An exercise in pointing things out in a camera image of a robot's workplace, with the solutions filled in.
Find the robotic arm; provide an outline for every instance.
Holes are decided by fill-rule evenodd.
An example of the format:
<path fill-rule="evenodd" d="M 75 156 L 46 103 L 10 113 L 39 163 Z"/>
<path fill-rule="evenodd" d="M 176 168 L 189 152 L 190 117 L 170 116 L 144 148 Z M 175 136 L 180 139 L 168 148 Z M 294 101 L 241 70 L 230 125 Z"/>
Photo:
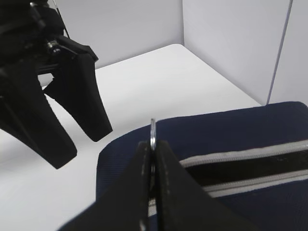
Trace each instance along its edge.
<path fill-rule="evenodd" d="M 0 128 L 55 168 L 77 150 L 44 94 L 93 141 L 112 131 L 96 84 L 98 58 L 89 46 L 63 36 L 64 29 L 47 0 L 0 0 Z M 42 90 L 38 75 L 46 73 L 53 81 Z"/>

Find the white tabletop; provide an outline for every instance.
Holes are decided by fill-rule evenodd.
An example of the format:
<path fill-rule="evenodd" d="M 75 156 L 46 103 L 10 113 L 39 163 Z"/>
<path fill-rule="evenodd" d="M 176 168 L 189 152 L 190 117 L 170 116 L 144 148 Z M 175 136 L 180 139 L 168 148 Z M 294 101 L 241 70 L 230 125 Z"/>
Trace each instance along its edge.
<path fill-rule="evenodd" d="M 259 106 L 181 45 L 170 45 L 96 71 L 114 131 L 92 142 L 47 97 L 74 141 L 77 157 L 55 170 L 0 130 L 0 230 L 54 231 L 95 200 L 99 152 L 113 139 L 163 119 Z"/>

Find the metal ring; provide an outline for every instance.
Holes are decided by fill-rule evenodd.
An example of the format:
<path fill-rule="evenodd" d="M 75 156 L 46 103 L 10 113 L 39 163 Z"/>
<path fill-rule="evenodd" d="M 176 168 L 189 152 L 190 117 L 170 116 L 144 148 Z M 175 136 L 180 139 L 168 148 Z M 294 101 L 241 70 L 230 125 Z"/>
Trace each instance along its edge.
<path fill-rule="evenodd" d="M 156 148 L 156 121 L 155 119 L 151 119 L 150 145 L 151 145 L 152 151 L 155 151 L 155 148 Z"/>

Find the white wall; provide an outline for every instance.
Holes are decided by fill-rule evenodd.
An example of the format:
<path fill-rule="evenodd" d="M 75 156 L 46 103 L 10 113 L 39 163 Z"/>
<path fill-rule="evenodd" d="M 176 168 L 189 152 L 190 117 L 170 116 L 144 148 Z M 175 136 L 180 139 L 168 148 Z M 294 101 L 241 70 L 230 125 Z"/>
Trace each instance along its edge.
<path fill-rule="evenodd" d="M 96 68 L 183 44 L 182 0 L 57 0 L 71 39 L 90 45 Z"/>
<path fill-rule="evenodd" d="M 294 0 L 270 102 L 308 105 L 308 1 Z"/>
<path fill-rule="evenodd" d="M 265 104 L 289 0 L 183 0 L 185 46 Z"/>

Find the navy blue bag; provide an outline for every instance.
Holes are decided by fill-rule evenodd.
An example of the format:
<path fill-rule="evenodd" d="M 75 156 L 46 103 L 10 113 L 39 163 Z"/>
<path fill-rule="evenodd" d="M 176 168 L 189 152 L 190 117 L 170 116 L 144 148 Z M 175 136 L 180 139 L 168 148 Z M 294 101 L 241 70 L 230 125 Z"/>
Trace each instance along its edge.
<path fill-rule="evenodd" d="M 263 231 L 308 230 L 308 108 L 299 102 L 171 118 L 156 125 L 181 165 L 211 197 Z M 149 126 L 107 145 L 99 198 L 121 175 Z M 149 204 L 156 229 L 155 201 Z"/>

